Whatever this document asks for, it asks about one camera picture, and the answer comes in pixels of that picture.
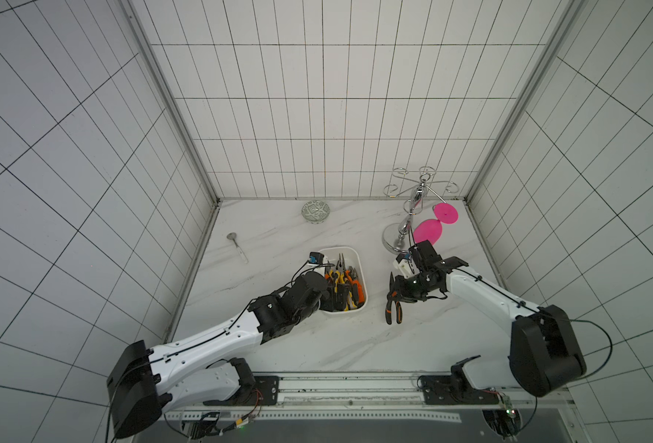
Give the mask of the black orange long-nose pliers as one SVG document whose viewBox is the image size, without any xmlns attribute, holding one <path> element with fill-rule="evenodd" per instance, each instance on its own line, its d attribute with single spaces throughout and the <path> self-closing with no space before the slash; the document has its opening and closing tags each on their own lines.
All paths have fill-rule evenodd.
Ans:
<svg viewBox="0 0 653 443">
<path fill-rule="evenodd" d="M 394 322 L 401 324 L 403 321 L 403 311 L 401 306 L 402 291 L 400 289 L 391 290 L 387 295 L 387 305 L 385 310 L 385 319 L 387 325 Z"/>
</svg>

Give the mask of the white plastic storage box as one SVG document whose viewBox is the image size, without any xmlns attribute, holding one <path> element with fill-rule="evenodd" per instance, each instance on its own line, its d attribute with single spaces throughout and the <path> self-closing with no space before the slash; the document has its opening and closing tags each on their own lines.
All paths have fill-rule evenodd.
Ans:
<svg viewBox="0 0 653 443">
<path fill-rule="evenodd" d="M 326 280 L 326 296 L 320 300 L 320 310 L 330 315 L 350 315 L 360 312 L 368 296 L 361 260 L 351 247 L 327 247 L 314 254 L 314 270 Z"/>
</svg>

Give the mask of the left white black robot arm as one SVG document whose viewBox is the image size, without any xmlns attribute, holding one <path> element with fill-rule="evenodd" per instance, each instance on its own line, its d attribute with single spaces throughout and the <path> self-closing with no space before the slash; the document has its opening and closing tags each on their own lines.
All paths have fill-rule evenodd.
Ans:
<svg viewBox="0 0 653 443">
<path fill-rule="evenodd" d="M 328 281 L 315 271 L 289 287 L 251 300 L 232 319 L 180 341 L 125 347 L 107 378 L 106 434 L 126 439 L 164 413 L 199 401 L 226 401 L 240 389 L 232 363 L 256 347 L 280 338 L 308 319 L 328 296 Z"/>
</svg>

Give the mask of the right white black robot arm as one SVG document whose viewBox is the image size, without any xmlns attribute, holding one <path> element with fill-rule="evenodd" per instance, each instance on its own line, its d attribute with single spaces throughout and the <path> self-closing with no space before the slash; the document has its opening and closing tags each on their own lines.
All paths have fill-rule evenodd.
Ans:
<svg viewBox="0 0 653 443">
<path fill-rule="evenodd" d="M 438 290 L 455 295 L 494 321 L 509 338 L 506 356 L 474 354 L 450 369 L 457 396 L 490 388 L 520 388 L 542 398 L 587 373 L 587 364 L 566 312 L 541 308 L 487 281 L 457 257 L 436 260 L 406 278 L 391 274 L 386 321 L 402 323 L 403 303 L 424 302 Z"/>
</svg>

